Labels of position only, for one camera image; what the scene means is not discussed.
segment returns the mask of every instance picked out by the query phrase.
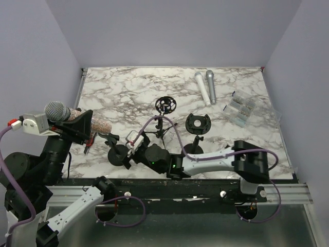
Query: cable connector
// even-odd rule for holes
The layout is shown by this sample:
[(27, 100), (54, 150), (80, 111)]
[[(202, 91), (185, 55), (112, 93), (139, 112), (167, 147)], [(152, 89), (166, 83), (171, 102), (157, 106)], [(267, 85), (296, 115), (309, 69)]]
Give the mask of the cable connector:
[(17, 119), (12, 119), (10, 120), (8, 123), (7, 123), (8, 126), (11, 126), (12, 127), (12, 130), (15, 131), (15, 130), (18, 130), (22, 127), (22, 121), (20, 120), (17, 120)]

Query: black cable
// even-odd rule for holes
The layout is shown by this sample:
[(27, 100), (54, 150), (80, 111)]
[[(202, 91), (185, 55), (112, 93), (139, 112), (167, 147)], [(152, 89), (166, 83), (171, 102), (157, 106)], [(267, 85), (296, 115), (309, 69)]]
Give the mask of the black cable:
[(68, 153), (67, 179), (70, 177), (70, 167), (72, 162), (72, 154)]

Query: microphone holder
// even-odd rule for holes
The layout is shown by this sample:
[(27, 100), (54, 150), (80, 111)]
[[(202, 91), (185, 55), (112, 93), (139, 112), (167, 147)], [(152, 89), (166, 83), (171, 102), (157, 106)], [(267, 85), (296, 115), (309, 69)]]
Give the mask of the microphone holder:
[[(159, 116), (164, 116), (166, 114), (172, 113), (176, 109), (176, 106), (176, 101), (170, 96), (161, 97), (155, 102), (155, 108), (160, 113)], [(145, 131), (145, 133), (155, 134), (155, 137), (160, 138), (162, 140), (164, 148), (166, 148), (163, 137), (173, 126), (164, 129), (163, 118), (158, 118), (156, 119), (156, 121), (158, 121), (158, 124), (155, 126), (157, 131)]]

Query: marble tabletop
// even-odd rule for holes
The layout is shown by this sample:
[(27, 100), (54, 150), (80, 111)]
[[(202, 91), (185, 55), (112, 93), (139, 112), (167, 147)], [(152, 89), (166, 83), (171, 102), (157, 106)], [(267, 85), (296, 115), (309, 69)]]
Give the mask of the marble tabletop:
[[(203, 75), (206, 70), (214, 72), (214, 83), (217, 104), (206, 107), (198, 85), (194, 80), (195, 72)], [(232, 145), (235, 140), (244, 140), (254, 145), (274, 151), (279, 157), (278, 166), (270, 171), (272, 179), (292, 179), (292, 169), (278, 128), (270, 130), (271, 135), (255, 134), (228, 121), (222, 114), (224, 106), (231, 99), (232, 92), (241, 90), (267, 105), (270, 105), (264, 79), (260, 68), (185, 68), (185, 67), (103, 67), (89, 68), (82, 90), (79, 107), (94, 110), (94, 116), (110, 121), (112, 133), (120, 135), (120, 144), (131, 130), (139, 131), (145, 122), (154, 115), (155, 101), (162, 96), (171, 96), (177, 102), (177, 109), (166, 115), (178, 123), (177, 129), (183, 144), (192, 143), (195, 135), (185, 129), (185, 120), (190, 113), (208, 114), (211, 118), (211, 129), (203, 135), (200, 146), (204, 152), (213, 152)], [(155, 131), (156, 122), (146, 130)], [(155, 135), (148, 135), (151, 143), (163, 147)], [(127, 170), (109, 163), (109, 147), (105, 139), (97, 136), (89, 153), (84, 155), (84, 147), (73, 144), (71, 147), (71, 178), (95, 178), (101, 175), (107, 178), (161, 179), (165, 174), (157, 174), (143, 164), (135, 164)], [(181, 148), (173, 129), (164, 136), (166, 148), (171, 153), (180, 153)], [(269, 163), (275, 159), (269, 154)], [(67, 163), (63, 169), (67, 175)], [(208, 172), (193, 176), (196, 179), (236, 179), (234, 172)]]

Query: cable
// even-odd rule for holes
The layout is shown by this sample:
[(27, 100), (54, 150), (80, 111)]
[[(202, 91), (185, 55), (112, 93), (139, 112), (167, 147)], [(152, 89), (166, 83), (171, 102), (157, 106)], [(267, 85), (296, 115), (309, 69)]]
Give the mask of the cable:
[(279, 196), (279, 204), (278, 204), (277, 210), (276, 210), (276, 211), (275, 211), (270, 217), (268, 217), (267, 219), (259, 220), (259, 221), (255, 221), (255, 220), (247, 220), (247, 219), (243, 218), (243, 217), (240, 215), (240, 213), (238, 212), (237, 207), (235, 207), (236, 214), (238, 215), (238, 217), (239, 217), (241, 220), (243, 220), (243, 221), (245, 221), (245, 222), (248, 222), (248, 223), (260, 224), (260, 223), (264, 223), (264, 222), (267, 222), (267, 221), (273, 219), (275, 216), (277, 216), (277, 215), (279, 214), (280, 209), (281, 209), (281, 206), (282, 206), (281, 195), (280, 195), (279, 189), (278, 189), (278, 187), (275, 185), (275, 183), (274, 183), (272, 180), (270, 180), (270, 182), (271, 182), (271, 184), (274, 186), (274, 188), (275, 188), (275, 189), (277, 190), (277, 192), (278, 192), (278, 196)]
[(138, 135), (136, 136), (136, 138), (133, 140), (132, 144), (134, 144), (136, 142), (136, 140), (141, 136), (141, 134), (143, 133), (143, 131), (145, 130), (145, 128), (149, 125), (149, 123), (156, 118), (164, 118), (165, 120), (167, 120), (174, 128), (177, 138), (178, 138), (178, 142), (180, 144), (180, 147), (182, 149), (183, 154), (185, 155), (185, 157), (187, 157), (188, 159), (192, 160), (192, 161), (211, 161), (211, 160), (216, 160), (219, 158), (226, 158), (226, 157), (230, 157), (233, 155), (237, 155), (237, 154), (244, 154), (244, 153), (254, 153), (254, 152), (266, 152), (266, 153), (270, 153), (272, 154), (275, 158), (276, 161), (274, 163), (274, 165), (272, 165), (268, 170), (272, 170), (273, 168), (275, 168), (275, 166), (277, 166), (278, 162), (279, 162), (279, 157), (271, 150), (268, 149), (262, 149), (262, 148), (256, 148), (256, 149), (248, 149), (248, 150), (242, 150), (242, 151), (237, 151), (237, 152), (233, 152), (233, 153), (229, 153), (229, 154), (225, 154), (225, 155), (219, 155), (219, 156), (214, 156), (214, 157), (206, 157), (206, 158), (194, 158), (191, 157), (190, 155), (187, 154), (187, 152), (184, 149), (184, 146), (181, 142), (181, 138), (179, 136), (179, 133), (176, 129), (175, 124), (172, 122), (172, 120), (170, 120), (169, 118), (165, 117), (165, 116), (154, 116), (151, 117), (146, 123), (145, 125), (141, 128), (141, 130), (138, 132)]
[(138, 202), (140, 202), (140, 204), (142, 205), (143, 207), (143, 214), (142, 214), (142, 217), (140, 218), (139, 221), (137, 221), (136, 223), (134, 224), (129, 224), (129, 225), (119, 225), (119, 224), (114, 224), (114, 223), (110, 223), (110, 222), (106, 222), (106, 221), (101, 221), (99, 218), (98, 218), (98, 214), (97, 214), (97, 211), (95, 212), (95, 215), (97, 217), (97, 221), (96, 222), (101, 222), (103, 223), (104, 225), (111, 225), (111, 226), (116, 226), (116, 227), (121, 227), (121, 228), (128, 228), (128, 227), (133, 227), (133, 226), (136, 226), (136, 225), (139, 225), (140, 223), (142, 223), (145, 219), (146, 219), (146, 208), (145, 208), (145, 205), (144, 203), (142, 202), (141, 199), (139, 199), (138, 197), (133, 197), (133, 196), (130, 196), (130, 197), (126, 197), (126, 196), (122, 196), (122, 197), (115, 197), (115, 198), (112, 198), (110, 200), (107, 200), (107, 201), (104, 201), (102, 202), (101, 204), (104, 204), (104, 203), (108, 203), (108, 202), (113, 202), (113, 201), (116, 201), (116, 200), (120, 200), (120, 199), (127, 199), (127, 198), (131, 198), (131, 199), (135, 199), (137, 200)]
[(72, 154), (68, 153), (67, 179), (70, 177), (70, 167), (72, 162)]
[[(12, 129), (12, 127), (8, 126), (7, 128), (5, 128), (4, 130), (2, 130), (0, 132), (0, 141), (1, 141), (2, 137), (4, 136), (4, 134), (6, 134), (11, 129)], [(19, 221), (9, 228), (8, 233), (6, 234), (6, 236), (7, 236), (6, 246), (10, 247), (11, 246), (11, 235), (12, 235), (14, 229), (16, 227), (18, 227), (19, 225), (23, 225), (23, 224), (33, 221), (36, 217), (36, 211), (35, 211), (33, 204), (31, 203), (30, 199), (27, 197), (27, 195), (24, 193), (24, 191), (22, 190), (20, 185), (17, 183), (17, 181), (15, 180), (13, 175), (10, 173), (10, 171), (4, 161), (4, 158), (2, 157), (1, 151), (0, 151), (0, 167), (1, 167), (1, 170), (4, 172), (5, 176), (7, 177), (7, 179), (9, 180), (9, 182), (11, 183), (12, 187), (14, 187), (14, 189), (17, 191), (17, 194), (21, 197), (22, 201), (25, 203), (25, 205), (28, 207), (28, 209), (31, 212), (30, 218)]]

